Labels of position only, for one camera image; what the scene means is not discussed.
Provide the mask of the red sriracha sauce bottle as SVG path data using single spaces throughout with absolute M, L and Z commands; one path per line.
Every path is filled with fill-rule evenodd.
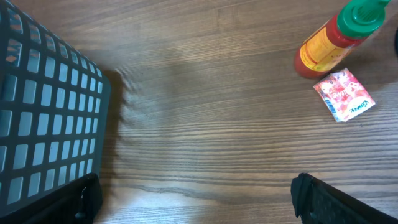
M 390 0 L 352 0 L 299 47 L 295 71 L 304 78 L 318 78 L 337 66 L 380 28 Z

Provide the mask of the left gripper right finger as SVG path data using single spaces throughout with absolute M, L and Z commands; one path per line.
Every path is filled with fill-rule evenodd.
M 292 179 L 290 193 L 295 216 L 303 224 L 397 224 L 396 218 L 308 173 L 301 173 Z

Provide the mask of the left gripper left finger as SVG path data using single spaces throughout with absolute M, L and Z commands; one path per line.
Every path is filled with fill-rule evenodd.
M 93 223 L 102 204 L 100 179 L 90 173 L 1 217 L 1 223 Z

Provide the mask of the red white tissue pack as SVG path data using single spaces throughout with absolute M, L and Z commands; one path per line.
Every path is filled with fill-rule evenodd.
M 347 69 L 331 73 L 313 86 L 336 122 L 347 122 L 376 103 Z

